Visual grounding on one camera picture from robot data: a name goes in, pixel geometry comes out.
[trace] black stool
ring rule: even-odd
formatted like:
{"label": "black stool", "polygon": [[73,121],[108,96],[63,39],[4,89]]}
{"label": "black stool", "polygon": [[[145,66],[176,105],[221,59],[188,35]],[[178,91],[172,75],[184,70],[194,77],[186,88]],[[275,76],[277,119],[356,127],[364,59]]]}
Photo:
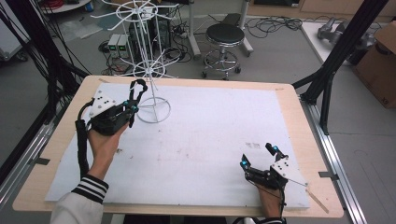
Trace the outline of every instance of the black stool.
{"label": "black stool", "polygon": [[218,23],[207,28],[206,38],[209,42],[220,46],[220,49],[211,50],[204,57],[206,67],[202,72],[202,77],[207,76],[206,69],[208,68],[224,72],[224,80],[228,80],[228,71],[232,69],[235,70],[235,73],[240,73],[241,67],[238,58],[225,48],[240,45],[245,38],[244,32],[234,25]]}

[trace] hand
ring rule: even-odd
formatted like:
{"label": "hand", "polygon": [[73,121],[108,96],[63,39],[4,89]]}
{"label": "hand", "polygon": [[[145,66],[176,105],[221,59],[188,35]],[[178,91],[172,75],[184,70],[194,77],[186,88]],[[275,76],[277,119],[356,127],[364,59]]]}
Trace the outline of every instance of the hand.
{"label": "hand", "polygon": [[88,140],[90,141],[93,154],[93,164],[88,172],[89,175],[101,180],[105,178],[108,167],[110,167],[119,146],[120,137],[128,125],[129,122],[111,136],[101,135],[95,130],[88,131]]}
{"label": "hand", "polygon": [[280,217],[280,191],[279,189],[268,189],[265,186],[257,185],[262,202],[264,217]]}

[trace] white board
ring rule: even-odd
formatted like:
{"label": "white board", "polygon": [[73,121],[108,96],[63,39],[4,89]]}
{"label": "white board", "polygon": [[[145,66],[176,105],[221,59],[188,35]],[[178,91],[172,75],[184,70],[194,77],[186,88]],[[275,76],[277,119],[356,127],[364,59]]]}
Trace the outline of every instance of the white board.
{"label": "white board", "polygon": [[[128,85],[99,89],[118,104],[129,95]],[[154,124],[136,118],[125,131],[106,175],[105,203],[259,206],[258,191],[239,165],[242,154],[253,167],[269,169],[275,161],[265,148],[269,142],[296,162],[274,91],[161,86],[156,94],[169,101],[171,115]],[[142,101],[150,96],[148,90]],[[78,181],[75,136],[46,201],[59,200]],[[289,182],[286,195],[288,207],[309,206],[303,186]]]}

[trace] black and white striped sleeve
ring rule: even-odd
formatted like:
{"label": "black and white striped sleeve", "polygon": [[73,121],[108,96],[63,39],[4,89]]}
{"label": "black and white striped sleeve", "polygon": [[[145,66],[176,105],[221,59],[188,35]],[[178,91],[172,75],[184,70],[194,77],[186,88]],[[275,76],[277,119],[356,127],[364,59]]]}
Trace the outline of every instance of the black and white striped sleeve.
{"label": "black and white striped sleeve", "polygon": [[72,192],[84,196],[94,202],[103,203],[107,190],[108,184],[105,181],[91,175],[84,175]]}
{"label": "black and white striped sleeve", "polygon": [[269,218],[266,218],[266,219],[260,221],[259,223],[261,223],[261,224],[282,224],[283,221],[282,221],[281,217],[269,217]]}

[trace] floor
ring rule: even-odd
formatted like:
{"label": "floor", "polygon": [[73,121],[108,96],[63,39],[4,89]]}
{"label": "floor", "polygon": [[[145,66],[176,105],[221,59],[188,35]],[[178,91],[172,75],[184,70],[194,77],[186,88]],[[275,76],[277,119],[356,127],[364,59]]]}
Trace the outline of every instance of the floor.
{"label": "floor", "polygon": [[[81,11],[64,13],[57,18],[59,23],[81,19],[84,25],[98,22]],[[201,24],[207,27],[213,24],[210,20],[203,16],[197,18],[195,24],[197,27]],[[205,28],[202,28],[196,33],[204,31]],[[101,74],[106,69],[106,59],[98,51],[98,46],[116,32],[122,33],[122,30],[102,31],[86,39],[72,39],[66,44],[92,74]],[[240,74],[231,74],[231,81],[291,84],[320,68],[320,59],[301,30],[292,31],[282,27],[265,38],[254,37],[247,31],[245,33],[254,52],[247,57],[242,49],[233,49],[242,64],[242,71]],[[203,35],[197,35],[196,38],[203,54],[212,48]],[[59,39],[54,41],[60,46]],[[187,40],[184,40],[184,44],[190,47]],[[201,79],[203,67],[202,60],[190,60],[172,64],[167,72],[175,77]],[[222,74],[210,72],[207,77],[221,78]],[[296,91],[303,93],[305,89],[302,87]],[[47,84],[31,61],[23,63],[13,59],[2,63],[0,67],[0,94],[3,96],[0,98],[2,164],[45,105]],[[384,108],[353,74],[352,67],[342,66],[332,86],[329,132],[368,223],[392,223],[396,219],[395,123],[396,110]],[[13,198],[20,186],[17,186],[0,211],[0,223],[49,222],[49,213],[24,213],[12,209]],[[105,215],[103,223],[110,223],[110,219],[110,214]],[[337,219],[290,217],[288,221],[350,223],[347,215]]]}

